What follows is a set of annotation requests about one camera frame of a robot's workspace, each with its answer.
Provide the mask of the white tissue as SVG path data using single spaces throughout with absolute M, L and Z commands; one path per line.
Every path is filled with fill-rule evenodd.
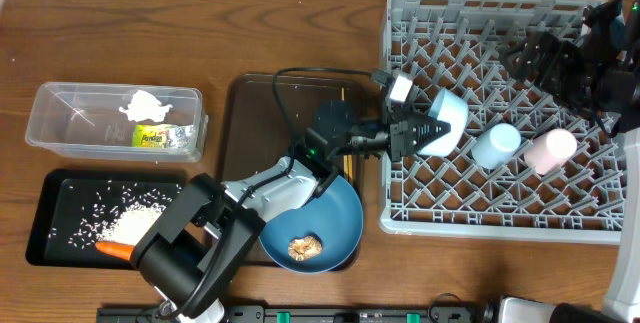
M 161 123 L 172 108 L 171 104 L 163 105 L 151 93 L 138 90 L 133 94 L 127 107 L 120 107 L 118 111 L 124 113 L 129 121 L 142 122 L 151 120 L 155 123 Z

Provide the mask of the light blue bowl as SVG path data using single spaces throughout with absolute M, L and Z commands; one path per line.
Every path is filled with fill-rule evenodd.
M 448 123 L 450 131 L 426 145 L 418 152 L 418 155 L 446 157 L 451 154 L 462 137 L 468 115 L 467 103 L 450 90 L 442 88 L 433 101 L 428 116 Z

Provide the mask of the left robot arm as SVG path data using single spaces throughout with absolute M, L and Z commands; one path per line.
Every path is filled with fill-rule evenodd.
M 133 248 L 131 265 L 164 298 L 165 321 L 219 322 L 219 302 L 255 243 L 269 230 L 291 230 L 328 248 L 357 248 L 364 213 L 356 189 L 335 165 L 345 155 L 403 158 L 445 137 L 450 123 L 408 104 L 359 119 L 345 101 L 320 105 L 288 154 L 251 177 L 218 182 L 194 177 Z

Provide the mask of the light blue cup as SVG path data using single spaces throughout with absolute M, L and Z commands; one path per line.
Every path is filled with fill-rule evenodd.
M 520 145 L 518 129 L 507 123 L 499 123 L 477 139 L 471 154 L 479 166 L 493 170 L 505 165 Z

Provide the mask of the orange carrot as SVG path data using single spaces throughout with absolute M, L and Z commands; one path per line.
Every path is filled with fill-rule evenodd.
M 95 247 L 98 251 L 106 255 L 126 261 L 130 260 L 134 250 L 132 245 L 109 241 L 96 242 Z

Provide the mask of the pink cup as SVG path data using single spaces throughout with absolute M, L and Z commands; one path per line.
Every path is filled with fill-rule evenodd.
M 532 141 L 524 153 L 525 163 L 538 175 L 562 166 L 577 150 L 577 139 L 568 130 L 556 128 Z

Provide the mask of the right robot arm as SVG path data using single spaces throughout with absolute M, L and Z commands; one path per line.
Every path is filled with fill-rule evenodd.
M 580 44 L 541 31 L 500 51 L 517 81 L 532 84 L 605 136 L 624 138 L 626 198 L 618 258 L 601 314 L 561 305 L 560 318 L 632 322 L 639 318 L 639 0 L 587 6 Z

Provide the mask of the white rice pile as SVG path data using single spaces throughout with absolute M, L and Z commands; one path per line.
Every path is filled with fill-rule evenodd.
M 65 182 L 47 238 L 80 250 L 99 241 L 134 245 L 182 190 L 180 183 Z

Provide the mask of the yellow green snack wrapper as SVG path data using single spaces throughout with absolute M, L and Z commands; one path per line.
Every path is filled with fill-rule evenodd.
M 191 141 L 192 125 L 136 125 L 132 135 L 132 146 L 137 148 L 178 149 Z

